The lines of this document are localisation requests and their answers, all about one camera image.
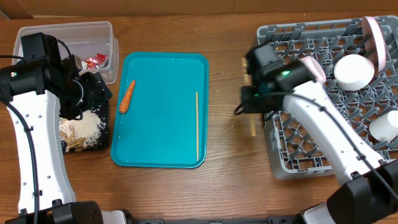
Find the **orange carrot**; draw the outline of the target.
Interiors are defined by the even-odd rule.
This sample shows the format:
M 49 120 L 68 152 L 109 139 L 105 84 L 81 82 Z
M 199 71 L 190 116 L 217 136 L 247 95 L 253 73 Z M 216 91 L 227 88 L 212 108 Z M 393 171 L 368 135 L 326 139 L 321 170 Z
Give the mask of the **orange carrot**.
M 125 94 L 124 94 L 124 96 L 123 96 L 123 98 L 122 98 L 122 100 L 120 102 L 119 112 L 121 114 L 126 114 L 128 109 L 129 109 L 129 105 L 131 103 L 132 94 L 134 92 L 135 85 L 136 85 L 136 81 L 133 80 L 130 83 L 130 85 L 128 86 L 128 88 L 127 88 L 127 90 L 126 90 L 126 92 L 125 92 Z

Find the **red snack wrapper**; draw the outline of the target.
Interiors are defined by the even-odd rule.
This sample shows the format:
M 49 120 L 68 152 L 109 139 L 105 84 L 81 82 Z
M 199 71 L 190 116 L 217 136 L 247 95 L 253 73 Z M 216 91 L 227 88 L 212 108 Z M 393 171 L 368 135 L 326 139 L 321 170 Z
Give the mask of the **red snack wrapper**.
M 95 57 L 90 57 L 85 60 L 86 69 L 103 68 L 108 64 L 108 56 L 104 54 L 97 54 Z

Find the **white cup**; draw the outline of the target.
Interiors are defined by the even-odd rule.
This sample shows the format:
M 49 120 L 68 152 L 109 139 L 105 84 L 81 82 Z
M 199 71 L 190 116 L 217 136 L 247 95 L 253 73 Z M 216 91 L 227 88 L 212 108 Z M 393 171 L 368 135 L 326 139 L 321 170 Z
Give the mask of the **white cup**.
M 392 110 L 369 125 L 369 132 L 378 141 L 392 141 L 397 137 L 397 110 Z

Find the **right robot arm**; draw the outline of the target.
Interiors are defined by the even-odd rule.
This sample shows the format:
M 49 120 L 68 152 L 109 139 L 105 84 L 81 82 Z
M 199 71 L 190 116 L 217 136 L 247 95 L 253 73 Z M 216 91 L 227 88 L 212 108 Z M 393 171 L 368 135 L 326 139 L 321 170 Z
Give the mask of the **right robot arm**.
M 295 216 L 293 223 L 375 223 L 397 213 L 397 162 L 386 162 L 346 122 L 328 97 L 321 65 L 311 56 L 285 63 L 273 46 L 246 55 L 252 77 L 234 113 L 291 114 L 332 166 L 339 189 L 326 202 Z

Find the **wooden chopstick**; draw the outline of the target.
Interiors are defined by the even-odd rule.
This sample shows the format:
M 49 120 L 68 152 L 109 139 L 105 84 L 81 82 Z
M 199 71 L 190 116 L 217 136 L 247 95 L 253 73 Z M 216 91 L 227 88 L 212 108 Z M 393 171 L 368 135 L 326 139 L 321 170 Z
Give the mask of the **wooden chopstick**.
M 195 114 L 196 114 L 196 155 L 199 161 L 199 113 L 198 113 L 198 92 L 195 92 Z

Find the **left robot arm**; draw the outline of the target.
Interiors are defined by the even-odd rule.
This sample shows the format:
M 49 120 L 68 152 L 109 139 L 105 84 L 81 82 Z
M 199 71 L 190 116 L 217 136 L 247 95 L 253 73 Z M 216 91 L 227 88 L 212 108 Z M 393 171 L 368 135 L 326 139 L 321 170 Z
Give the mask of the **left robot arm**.
M 21 39 L 22 56 L 1 69 L 1 102 L 12 118 L 19 156 L 19 216 L 13 223 L 132 223 L 127 210 L 79 202 L 69 182 L 60 118 L 83 113 L 112 94 L 99 73 L 80 73 L 75 56 L 61 58 L 61 40 L 41 32 Z

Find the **pink plate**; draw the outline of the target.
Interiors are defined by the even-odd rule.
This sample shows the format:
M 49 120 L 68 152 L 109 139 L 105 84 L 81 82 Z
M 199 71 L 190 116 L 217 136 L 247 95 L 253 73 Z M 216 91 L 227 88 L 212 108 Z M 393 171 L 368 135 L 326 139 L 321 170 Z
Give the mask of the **pink plate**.
M 375 18 L 363 17 L 362 32 L 363 37 L 368 38 L 364 43 L 366 57 L 373 63 L 376 71 L 383 71 L 386 66 L 386 46 L 382 30 Z

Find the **white bowl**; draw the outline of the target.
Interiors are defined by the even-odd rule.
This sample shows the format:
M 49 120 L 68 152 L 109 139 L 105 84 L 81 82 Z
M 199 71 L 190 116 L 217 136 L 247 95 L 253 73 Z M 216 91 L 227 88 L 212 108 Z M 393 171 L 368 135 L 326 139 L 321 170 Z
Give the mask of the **white bowl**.
M 364 88 L 373 79 L 374 65 L 361 55 L 346 55 L 337 61 L 333 74 L 341 89 L 356 91 Z

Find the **pink bowl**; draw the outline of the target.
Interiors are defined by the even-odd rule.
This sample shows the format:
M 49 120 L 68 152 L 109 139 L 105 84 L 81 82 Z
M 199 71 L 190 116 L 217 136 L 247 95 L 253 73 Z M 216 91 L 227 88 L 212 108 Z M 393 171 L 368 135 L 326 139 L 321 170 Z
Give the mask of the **pink bowl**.
M 324 84 L 326 82 L 326 75 L 321 65 L 311 56 L 306 56 L 300 61 L 311 71 L 314 75 L 316 82 Z

